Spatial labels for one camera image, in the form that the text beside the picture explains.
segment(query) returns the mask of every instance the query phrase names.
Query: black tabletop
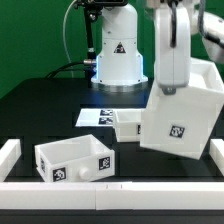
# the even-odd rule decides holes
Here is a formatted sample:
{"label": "black tabletop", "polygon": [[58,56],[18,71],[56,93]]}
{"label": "black tabletop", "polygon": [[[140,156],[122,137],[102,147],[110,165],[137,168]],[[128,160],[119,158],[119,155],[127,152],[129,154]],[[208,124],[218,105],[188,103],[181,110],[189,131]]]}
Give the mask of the black tabletop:
{"label": "black tabletop", "polygon": [[[36,171],[34,146],[87,134],[94,135],[115,151],[116,175],[103,181],[223,181],[209,156],[209,142],[201,159],[193,160],[144,149],[139,143],[118,143],[112,127],[75,127],[82,108],[145,108],[151,84],[152,80],[146,90],[108,93],[89,88],[84,79],[22,82],[0,100],[0,144],[19,138],[22,147],[22,156],[6,181],[43,181]],[[211,138],[224,137],[223,114],[218,118]],[[17,223],[39,223],[45,218],[50,223],[62,220],[78,223],[105,223],[105,220],[106,223],[219,223],[224,221],[224,212],[0,211],[0,220],[15,223],[14,218]]]}

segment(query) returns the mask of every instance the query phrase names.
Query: white cylindrical housing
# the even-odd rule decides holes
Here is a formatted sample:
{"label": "white cylindrical housing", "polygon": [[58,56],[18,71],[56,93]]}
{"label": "white cylindrical housing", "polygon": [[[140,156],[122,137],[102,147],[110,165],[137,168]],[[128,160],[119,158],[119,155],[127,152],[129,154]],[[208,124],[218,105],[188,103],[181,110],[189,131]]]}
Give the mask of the white cylindrical housing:
{"label": "white cylindrical housing", "polygon": [[130,86],[147,82],[137,50],[137,12],[130,4],[103,9],[102,51],[97,57],[93,83]]}

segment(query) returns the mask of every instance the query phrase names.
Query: triangle logo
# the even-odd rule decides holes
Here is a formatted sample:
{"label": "triangle logo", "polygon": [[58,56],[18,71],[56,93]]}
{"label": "triangle logo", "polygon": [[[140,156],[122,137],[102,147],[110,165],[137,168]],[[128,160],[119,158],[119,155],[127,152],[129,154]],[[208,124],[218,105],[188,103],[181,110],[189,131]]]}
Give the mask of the triangle logo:
{"label": "triangle logo", "polygon": [[121,42],[117,45],[117,48],[115,49],[114,53],[115,54],[126,54],[126,51]]}

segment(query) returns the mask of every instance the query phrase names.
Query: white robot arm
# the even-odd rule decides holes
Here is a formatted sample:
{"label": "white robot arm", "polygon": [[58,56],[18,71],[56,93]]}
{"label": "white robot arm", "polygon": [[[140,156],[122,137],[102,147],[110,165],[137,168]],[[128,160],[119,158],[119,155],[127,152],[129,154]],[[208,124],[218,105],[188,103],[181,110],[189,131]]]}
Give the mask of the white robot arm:
{"label": "white robot arm", "polygon": [[[198,12],[195,5],[199,3]],[[224,63],[224,21],[215,15],[205,13],[205,4],[205,0],[145,1],[145,7],[155,11],[154,72],[157,84],[165,94],[175,94],[176,88],[188,85],[191,34],[199,32],[211,60]],[[172,46],[170,42],[174,29],[176,44]]]}

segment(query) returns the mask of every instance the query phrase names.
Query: open box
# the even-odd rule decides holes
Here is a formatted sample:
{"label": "open box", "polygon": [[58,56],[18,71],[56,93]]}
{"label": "open box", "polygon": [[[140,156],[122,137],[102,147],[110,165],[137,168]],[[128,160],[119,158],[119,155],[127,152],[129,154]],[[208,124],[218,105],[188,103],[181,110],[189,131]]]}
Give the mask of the open box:
{"label": "open box", "polygon": [[114,151],[92,135],[35,146],[46,182],[93,181],[114,175]]}
{"label": "open box", "polygon": [[118,142],[140,141],[142,109],[117,109],[113,111],[113,128]]}
{"label": "open box", "polygon": [[154,81],[141,117],[141,147],[199,159],[224,103],[214,63],[192,59],[189,85],[164,95]]}

